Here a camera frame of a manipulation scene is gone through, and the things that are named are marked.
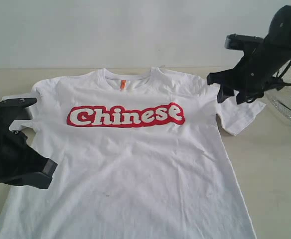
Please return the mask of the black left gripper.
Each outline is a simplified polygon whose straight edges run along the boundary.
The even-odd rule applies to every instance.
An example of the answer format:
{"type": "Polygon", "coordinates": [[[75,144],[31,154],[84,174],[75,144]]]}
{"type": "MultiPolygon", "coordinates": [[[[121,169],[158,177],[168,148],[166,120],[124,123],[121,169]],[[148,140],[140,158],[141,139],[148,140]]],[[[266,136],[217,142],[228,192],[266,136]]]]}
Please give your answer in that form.
{"type": "Polygon", "coordinates": [[[0,133],[0,183],[48,189],[57,163],[27,145],[27,136],[17,130],[0,133]]]}

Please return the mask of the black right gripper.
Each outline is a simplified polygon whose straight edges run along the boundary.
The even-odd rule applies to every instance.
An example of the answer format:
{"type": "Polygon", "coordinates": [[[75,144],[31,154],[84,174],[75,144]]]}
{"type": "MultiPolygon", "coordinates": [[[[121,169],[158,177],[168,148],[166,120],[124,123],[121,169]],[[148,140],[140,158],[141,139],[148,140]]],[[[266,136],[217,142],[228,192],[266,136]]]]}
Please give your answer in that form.
{"type": "Polygon", "coordinates": [[[221,85],[217,102],[223,103],[233,96],[238,100],[262,98],[270,84],[270,67],[266,57],[261,53],[245,54],[233,69],[209,73],[207,84],[221,85]]]}

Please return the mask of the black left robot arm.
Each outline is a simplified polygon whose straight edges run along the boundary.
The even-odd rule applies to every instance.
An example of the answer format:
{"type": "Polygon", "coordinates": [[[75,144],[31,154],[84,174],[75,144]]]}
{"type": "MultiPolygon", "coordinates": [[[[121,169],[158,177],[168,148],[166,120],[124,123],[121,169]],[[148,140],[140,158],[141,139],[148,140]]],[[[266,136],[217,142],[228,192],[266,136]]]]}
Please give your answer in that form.
{"type": "Polygon", "coordinates": [[[27,136],[0,120],[0,183],[48,189],[57,163],[27,144],[27,136]]]}

